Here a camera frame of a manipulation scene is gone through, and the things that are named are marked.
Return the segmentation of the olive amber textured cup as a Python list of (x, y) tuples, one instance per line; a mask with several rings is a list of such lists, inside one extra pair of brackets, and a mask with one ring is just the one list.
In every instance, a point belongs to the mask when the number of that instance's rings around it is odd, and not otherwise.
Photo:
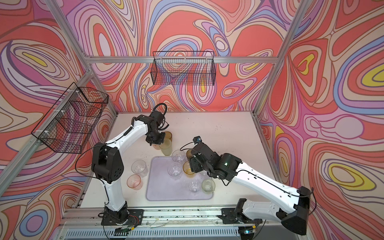
[(192, 153), (192, 149), (187, 150), (186, 156), (188, 160), (194, 157), (194, 154)]

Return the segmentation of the yellow smooth cup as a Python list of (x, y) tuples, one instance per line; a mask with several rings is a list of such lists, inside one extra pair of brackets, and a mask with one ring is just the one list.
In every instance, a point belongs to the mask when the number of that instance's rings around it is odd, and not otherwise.
[(192, 171), (190, 163), (188, 161), (184, 162), (183, 171), (188, 178), (193, 178), (195, 176), (195, 173)]

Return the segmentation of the clear faceted glass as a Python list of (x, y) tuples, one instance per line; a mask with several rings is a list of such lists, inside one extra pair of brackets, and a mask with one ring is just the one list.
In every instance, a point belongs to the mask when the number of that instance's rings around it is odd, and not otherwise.
[(172, 160), (175, 163), (184, 164), (184, 162), (187, 160), (186, 153), (184, 151), (175, 150), (172, 153)]
[(209, 178), (209, 175), (206, 171), (201, 171), (198, 173), (198, 175), (204, 180), (204, 179), (207, 179)]

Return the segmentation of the pale green textured cup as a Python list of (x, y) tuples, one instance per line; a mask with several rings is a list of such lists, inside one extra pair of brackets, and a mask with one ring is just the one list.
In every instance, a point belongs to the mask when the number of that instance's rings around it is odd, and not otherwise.
[(205, 194), (212, 194), (216, 189), (216, 184), (212, 179), (205, 179), (202, 181), (202, 191)]

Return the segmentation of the small clear glass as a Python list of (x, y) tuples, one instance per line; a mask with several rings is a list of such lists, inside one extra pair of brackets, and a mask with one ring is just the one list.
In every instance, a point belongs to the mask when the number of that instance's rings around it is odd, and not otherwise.
[(201, 190), (202, 183), (198, 180), (192, 180), (189, 182), (188, 189), (189, 191), (196, 195), (200, 192)]

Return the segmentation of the clear tumbler back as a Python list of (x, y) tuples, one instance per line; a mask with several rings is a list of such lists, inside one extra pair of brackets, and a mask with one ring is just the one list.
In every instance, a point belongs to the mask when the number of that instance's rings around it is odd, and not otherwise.
[(168, 174), (173, 180), (178, 180), (182, 176), (183, 166), (180, 163), (172, 163), (167, 168)]

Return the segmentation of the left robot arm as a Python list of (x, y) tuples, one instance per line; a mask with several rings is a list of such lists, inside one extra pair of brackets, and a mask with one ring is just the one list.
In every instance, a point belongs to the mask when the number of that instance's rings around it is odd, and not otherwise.
[(153, 111), (149, 116), (139, 115), (115, 138), (94, 146), (91, 170), (105, 186), (108, 210), (118, 213), (126, 205), (121, 186), (121, 176), (124, 172), (123, 153), (143, 136), (149, 145), (162, 144), (165, 139), (165, 122), (165, 115), (157, 111)]

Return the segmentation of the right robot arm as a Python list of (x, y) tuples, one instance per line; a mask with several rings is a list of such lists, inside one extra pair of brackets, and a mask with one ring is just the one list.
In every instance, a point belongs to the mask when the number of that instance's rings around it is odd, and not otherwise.
[(232, 154), (219, 155), (203, 142), (194, 144), (186, 153), (192, 172), (206, 172), (210, 178), (247, 187), (269, 200), (258, 204), (246, 198), (239, 199), (234, 209), (222, 209), (219, 218), (224, 224), (257, 226), (268, 220), (281, 223), (294, 234), (307, 234), (312, 190), (304, 186), (298, 189), (286, 186), (257, 172)]

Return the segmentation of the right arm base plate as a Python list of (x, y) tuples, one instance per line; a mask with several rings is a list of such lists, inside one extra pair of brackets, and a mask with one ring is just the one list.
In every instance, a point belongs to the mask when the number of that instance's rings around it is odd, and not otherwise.
[(246, 217), (242, 209), (239, 208), (222, 208), (221, 215), (218, 218), (223, 221), (224, 224), (254, 224), (259, 225), (263, 223), (262, 219), (250, 219)]

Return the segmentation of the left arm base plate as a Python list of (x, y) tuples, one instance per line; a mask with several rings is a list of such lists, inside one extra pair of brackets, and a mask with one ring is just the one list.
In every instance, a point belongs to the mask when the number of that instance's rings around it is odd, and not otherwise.
[(142, 224), (143, 209), (128, 209), (119, 212), (106, 209), (102, 217), (102, 226), (139, 226)]

